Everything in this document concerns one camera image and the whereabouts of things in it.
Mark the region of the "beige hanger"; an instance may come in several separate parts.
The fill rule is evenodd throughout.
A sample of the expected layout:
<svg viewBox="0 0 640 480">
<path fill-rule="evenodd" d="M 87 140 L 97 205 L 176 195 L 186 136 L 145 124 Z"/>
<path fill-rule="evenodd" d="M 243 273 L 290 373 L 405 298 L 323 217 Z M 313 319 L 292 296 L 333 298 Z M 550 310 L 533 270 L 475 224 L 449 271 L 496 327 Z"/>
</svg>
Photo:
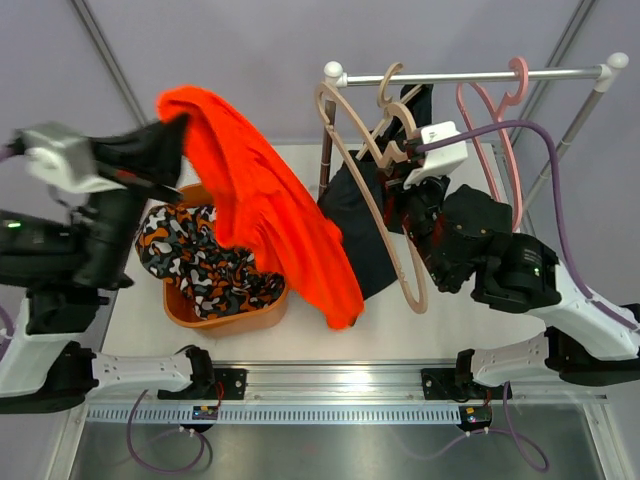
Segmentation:
<svg viewBox="0 0 640 480">
<path fill-rule="evenodd" d="M 327 97 L 330 101 L 333 101 L 337 106 L 342 107 L 345 110 L 347 117 L 351 120 L 357 131 L 360 133 L 363 143 L 368 147 L 378 167 L 386 168 L 394 162 L 402 163 L 404 161 L 404 153 L 393 141 L 388 144 L 384 152 L 381 152 L 374 140 L 374 136 L 369 132 L 356 111 L 352 108 L 352 106 L 344 98 L 344 96 L 338 91 L 338 89 L 326 81 L 322 81 L 316 86 L 314 91 L 314 100 L 316 102 L 317 111 L 323 124 L 323 128 L 332 139 L 334 145 L 337 147 L 338 151 L 343 157 L 343 160 L 346 163 L 352 177 L 354 178 L 354 181 L 359 188 L 359 191 L 368 207 L 368 210 L 372 215 L 372 218 L 376 224 L 376 228 L 379 232 L 379 236 L 381 237 L 386 251 L 390 257 L 391 263 L 397 275 L 407 304 L 416 314 L 424 314 L 428 310 L 429 298 L 426 287 L 424 265 L 417 251 L 417 248 L 412 243 L 408 231 L 406 229 L 403 229 L 404 237 L 407 241 L 408 249 L 410 252 L 410 258 L 412 261 L 418 288 L 418 298 L 415 298 L 412 294 L 410 284 L 406 280 L 406 276 L 402 268 L 402 262 L 398 257 L 395 245 L 391 239 L 391 236 L 389 235 L 388 229 L 383 220 L 383 216 L 377 207 L 374 197 L 372 196 L 366 184 L 366 181 L 362 177 L 359 168 L 356 166 L 355 160 L 349 154 L 345 143 L 336 130 L 336 127 L 332 124 L 328 114 L 325 112 L 325 107 L 322 105 L 324 97 Z"/>
<path fill-rule="evenodd" d="M 379 121 L 373 132 L 364 129 L 363 140 L 364 145 L 358 152 L 357 159 L 361 159 L 366 152 L 370 152 L 372 158 L 379 169 L 389 171 L 394 163 L 407 162 L 407 154 L 403 152 L 398 146 L 395 140 L 390 140 L 384 151 L 381 152 L 380 148 L 375 142 L 375 136 L 379 133 L 381 128 L 394 119 L 398 119 L 401 123 L 401 127 L 404 129 L 406 138 L 411 140 L 415 137 L 415 133 L 418 130 L 413 114 L 406 106 L 406 102 L 414 98 L 418 91 L 422 88 L 421 85 L 413 87 L 407 95 L 401 100 L 394 100 L 392 96 L 386 94 L 386 89 L 390 84 L 391 77 L 395 74 L 399 74 L 403 70 L 404 66 L 401 62 L 395 62 L 389 66 L 386 73 L 383 76 L 382 81 L 378 87 L 377 105 L 383 111 L 383 118 Z"/>
</svg>

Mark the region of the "dark navy shorts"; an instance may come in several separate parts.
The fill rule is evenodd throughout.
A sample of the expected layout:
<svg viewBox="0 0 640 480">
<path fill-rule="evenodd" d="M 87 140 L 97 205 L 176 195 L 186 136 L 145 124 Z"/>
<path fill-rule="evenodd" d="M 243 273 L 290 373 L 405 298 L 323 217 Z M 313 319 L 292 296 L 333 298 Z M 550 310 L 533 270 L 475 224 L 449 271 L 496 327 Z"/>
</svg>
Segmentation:
<svg viewBox="0 0 640 480">
<path fill-rule="evenodd" d="M 419 127 L 432 123 L 432 85 L 422 85 L 406 106 Z M 400 144 L 405 139 L 401 122 L 394 118 L 386 130 L 375 140 L 384 150 L 390 140 Z M 361 159 L 356 159 L 358 149 L 349 150 L 366 182 L 379 211 L 382 213 L 386 193 L 379 183 L 378 169 L 367 151 Z M 389 254 L 379 234 L 373 216 L 366 205 L 359 187 L 345 162 L 336 172 L 325 192 L 318 200 L 324 216 L 330 219 L 342 233 L 342 244 L 358 281 L 363 298 L 366 300 L 397 280 L 397 274 Z"/>
</svg>

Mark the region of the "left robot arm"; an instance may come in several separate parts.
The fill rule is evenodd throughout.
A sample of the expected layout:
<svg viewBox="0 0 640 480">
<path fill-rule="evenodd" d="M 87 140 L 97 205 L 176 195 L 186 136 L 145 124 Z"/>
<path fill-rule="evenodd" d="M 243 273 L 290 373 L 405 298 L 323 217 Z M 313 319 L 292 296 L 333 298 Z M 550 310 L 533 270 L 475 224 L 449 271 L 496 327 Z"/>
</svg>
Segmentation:
<svg viewBox="0 0 640 480">
<path fill-rule="evenodd" d="M 179 201 L 189 118 L 180 114 L 124 134 L 96 138 L 58 123 L 17 130 L 3 158 L 85 197 L 59 223 L 1 214 L 1 281 L 25 295 L 1 343 L 1 411 L 46 414 L 88 398 L 149 389 L 162 400 L 195 400 L 215 385 L 209 353 L 188 346 L 167 357 L 114 357 L 81 345 L 109 293 L 129 288 L 125 267 L 149 201 Z"/>
</svg>

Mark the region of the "camouflage patterned shorts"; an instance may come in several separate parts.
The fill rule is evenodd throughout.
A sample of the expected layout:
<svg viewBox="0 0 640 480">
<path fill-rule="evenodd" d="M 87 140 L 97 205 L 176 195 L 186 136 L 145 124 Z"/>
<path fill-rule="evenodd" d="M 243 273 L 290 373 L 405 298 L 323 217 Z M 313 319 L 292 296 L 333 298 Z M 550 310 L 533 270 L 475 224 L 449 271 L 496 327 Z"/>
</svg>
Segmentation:
<svg viewBox="0 0 640 480">
<path fill-rule="evenodd" d="M 194 314 L 214 320 L 267 308 L 285 292 L 277 273 L 257 269 L 253 253 L 215 238 L 213 205 L 156 205 L 142 221 L 135 251 L 143 268 L 175 287 Z"/>
</svg>

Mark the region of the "orange shorts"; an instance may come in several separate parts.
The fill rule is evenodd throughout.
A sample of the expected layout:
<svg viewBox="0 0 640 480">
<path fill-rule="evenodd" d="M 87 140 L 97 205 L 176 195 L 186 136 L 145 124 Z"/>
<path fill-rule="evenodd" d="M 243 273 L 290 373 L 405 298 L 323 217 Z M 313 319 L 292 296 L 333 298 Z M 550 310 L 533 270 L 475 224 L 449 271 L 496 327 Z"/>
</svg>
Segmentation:
<svg viewBox="0 0 640 480">
<path fill-rule="evenodd" d="M 329 328 L 352 327 L 364 299 L 342 233 L 262 133 L 198 86 L 162 92 L 156 109 L 163 123 L 188 118 L 183 152 L 212 196 L 218 243 L 250 250 L 259 270 L 282 275 Z"/>
</svg>

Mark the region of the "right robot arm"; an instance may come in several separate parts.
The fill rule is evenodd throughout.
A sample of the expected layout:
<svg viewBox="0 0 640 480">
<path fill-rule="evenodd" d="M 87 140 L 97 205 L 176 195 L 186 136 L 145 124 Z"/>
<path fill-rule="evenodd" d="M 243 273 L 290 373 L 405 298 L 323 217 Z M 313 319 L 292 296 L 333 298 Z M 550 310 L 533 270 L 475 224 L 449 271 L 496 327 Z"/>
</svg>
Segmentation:
<svg viewBox="0 0 640 480">
<path fill-rule="evenodd" d="M 379 174 L 385 220 L 397 219 L 437 289 L 456 294 L 475 281 L 471 298 L 506 314 L 542 320 L 543 332 L 494 349 L 458 353 L 440 383 L 456 401 L 480 399 L 508 382 L 551 373 L 569 384 L 604 387 L 639 378 L 639 307 L 582 293 L 557 254 L 511 229 L 511 208 L 448 176 L 405 188 L 404 176 Z"/>
</svg>

